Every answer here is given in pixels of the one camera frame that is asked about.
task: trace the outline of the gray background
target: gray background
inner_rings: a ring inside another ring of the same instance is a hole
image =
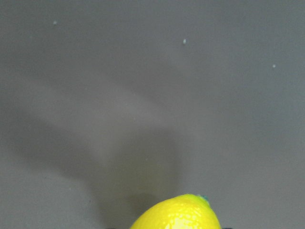
[[[304,228],[304,24],[303,1],[0,1],[0,228],[127,229],[183,193]]]

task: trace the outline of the citrus fruit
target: citrus fruit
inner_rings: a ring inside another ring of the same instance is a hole
[[[144,212],[130,229],[221,229],[205,197],[185,194]]]

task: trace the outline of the yellow lemon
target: yellow lemon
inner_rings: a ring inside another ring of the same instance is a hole
[[[221,229],[209,202],[185,194],[162,201],[144,212],[130,229]]]

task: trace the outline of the yellow fruit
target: yellow fruit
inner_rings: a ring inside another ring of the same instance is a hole
[[[130,229],[221,229],[209,202],[185,194],[162,201],[144,212]]]

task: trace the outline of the lemon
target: lemon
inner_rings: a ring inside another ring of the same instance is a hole
[[[204,197],[185,194],[152,206],[130,229],[221,229],[221,226]]]

